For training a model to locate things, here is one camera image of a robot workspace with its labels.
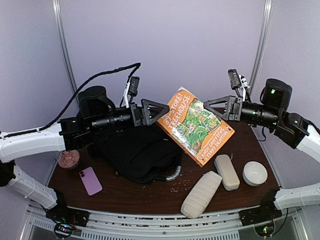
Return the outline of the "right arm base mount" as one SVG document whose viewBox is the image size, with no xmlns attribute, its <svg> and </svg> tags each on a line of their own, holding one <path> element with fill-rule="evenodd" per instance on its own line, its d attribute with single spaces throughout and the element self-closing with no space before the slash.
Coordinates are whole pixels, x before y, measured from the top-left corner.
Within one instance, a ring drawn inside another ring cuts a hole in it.
<svg viewBox="0 0 320 240">
<path fill-rule="evenodd" d="M 280 218 L 282 211 L 277 209 L 274 201 L 279 189 L 268 191 L 259 206 L 239 211 L 242 226 L 254 225 L 255 233 L 259 237 L 272 237 L 276 231 L 275 219 Z"/>
</svg>

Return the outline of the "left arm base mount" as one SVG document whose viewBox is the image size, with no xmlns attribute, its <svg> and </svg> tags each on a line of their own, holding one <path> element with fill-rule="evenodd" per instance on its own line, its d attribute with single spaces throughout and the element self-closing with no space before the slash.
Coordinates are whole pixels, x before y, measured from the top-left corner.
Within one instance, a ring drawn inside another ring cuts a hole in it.
<svg viewBox="0 0 320 240">
<path fill-rule="evenodd" d="M 64 194 L 54 189 L 56 194 L 56 206 L 51 209 L 43 207 L 45 216 L 51 219 L 55 226 L 54 234 L 60 239 L 69 238 L 77 229 L 76 227 L 86 227 L 90 213 L 86 210 L 70 208 Z"/>
</svg>

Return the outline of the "pink smartphone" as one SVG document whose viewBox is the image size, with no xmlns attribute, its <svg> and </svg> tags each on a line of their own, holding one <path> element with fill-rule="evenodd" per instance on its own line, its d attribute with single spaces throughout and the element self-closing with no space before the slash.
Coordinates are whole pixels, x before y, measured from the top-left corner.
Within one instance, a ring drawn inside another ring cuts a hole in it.
<svg viewBox="0 0 320 240">
<path fill-rule="evenodd" d="M 79 175 L 89 196 L 93 196 L 103 190 L 103 187 L 92 167 L 87 167 L 81 170 Z"/>
</svg>

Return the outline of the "black student backpack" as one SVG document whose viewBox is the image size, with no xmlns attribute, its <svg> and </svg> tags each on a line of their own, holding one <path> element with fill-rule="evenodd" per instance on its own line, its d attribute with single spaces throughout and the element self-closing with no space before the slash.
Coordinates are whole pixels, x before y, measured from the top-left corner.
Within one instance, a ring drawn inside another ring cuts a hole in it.
<svg viewBox="0 0 320 240">
<path fill-rule="evenodd" d="M 107 161 L 119 175 L 138 184 L 171 182 L 182 170 L 182 149 L 156 124 L 101 136 L 87 151 L 92 158 Z"/>
</svg>

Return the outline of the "beige fabric pencil pouch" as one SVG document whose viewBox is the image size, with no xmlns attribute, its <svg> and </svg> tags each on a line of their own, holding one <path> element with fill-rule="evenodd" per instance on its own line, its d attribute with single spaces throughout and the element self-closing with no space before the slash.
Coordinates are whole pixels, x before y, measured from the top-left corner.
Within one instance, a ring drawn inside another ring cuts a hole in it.
<svg viewBox="0 0 320 240">
<path fill-rule="evenodd" d="M 183 201 L 180 212 L 189 219 L 198 218 L 211 202 L 222 179 L 214 171 L 205 173 Z"/>
</svg>

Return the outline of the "beige glasses case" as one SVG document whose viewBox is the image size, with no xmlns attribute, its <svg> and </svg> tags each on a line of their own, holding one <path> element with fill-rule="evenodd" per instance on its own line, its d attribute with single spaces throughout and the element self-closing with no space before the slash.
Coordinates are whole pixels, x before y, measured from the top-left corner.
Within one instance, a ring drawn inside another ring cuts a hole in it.
<svg viewBox="0 0 320 240">
<path fill-rule="evenodd" d="M 222 185 L 227 191 L 237 190 L 240 186 L 240 179 L 227 154 L 218 155 L 214 160 L 217 173 L 222 177 Z"/>
</svg>

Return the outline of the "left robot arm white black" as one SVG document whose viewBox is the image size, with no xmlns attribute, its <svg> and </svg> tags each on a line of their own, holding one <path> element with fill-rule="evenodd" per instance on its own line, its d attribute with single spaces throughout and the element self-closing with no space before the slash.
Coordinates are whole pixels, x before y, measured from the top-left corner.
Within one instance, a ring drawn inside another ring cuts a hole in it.
<svg viewBox="0 0 320 240">
<path fill-rule="evenodd" d="M 75 117 L 58 119 L 49 127 L 29 129 L 25 133 L 0 135 L 0 185 L 52 211 L 61 222 L 72 218 L 62 192 L 44 186 L 27 175 L 15 163 L 21 157 L 46 152 L 73 151 L 92 143 L 101 135 L 115 134 L 127 128 L 150 126 L 170 111 L 166 104 L 147 99 L 141 106 L 129 103 L 117 108 L 103 86 L 92 86 L 78 94 L 80 110 Z"/>
</svg>

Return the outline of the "green orange paperback book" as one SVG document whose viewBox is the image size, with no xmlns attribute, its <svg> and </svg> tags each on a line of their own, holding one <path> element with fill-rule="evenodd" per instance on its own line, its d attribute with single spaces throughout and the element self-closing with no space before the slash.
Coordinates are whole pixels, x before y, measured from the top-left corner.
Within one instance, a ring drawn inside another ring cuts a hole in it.
<svg viewBox="0 0 320 240">
<path fill-rule="evenodd" d="M 204 109 L 204 104 L 184 87 L 168 103 L 169 112 L 158 125 L 200 167 L 221 149 L 235 130 L 224 120 Z"/>
</svg>

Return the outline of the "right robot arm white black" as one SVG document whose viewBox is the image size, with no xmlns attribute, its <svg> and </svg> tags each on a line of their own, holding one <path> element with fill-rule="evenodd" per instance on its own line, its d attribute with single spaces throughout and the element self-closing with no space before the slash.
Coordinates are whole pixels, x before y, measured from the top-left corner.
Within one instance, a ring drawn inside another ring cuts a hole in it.
<svg viewBox="0 0 320 240">
<path fill-rule="evenodd" d="M 240 96 L 225 96 L 204 102 L 204 109 L 228 122 L 243 122 L 253 127 L 268 128 L 293 149 L 316 161 L 320 160 L 320 130 L 310 120 L 295 112 L 288 112 L 293 89 L 285 82 L 268 78 L 260 94 L 261 103 L 243 100 Z M 318 183 L 269 191 L 256 210 L 259 220 L 268 220 L 276 210 L 319 205 Z"/>
</svg>

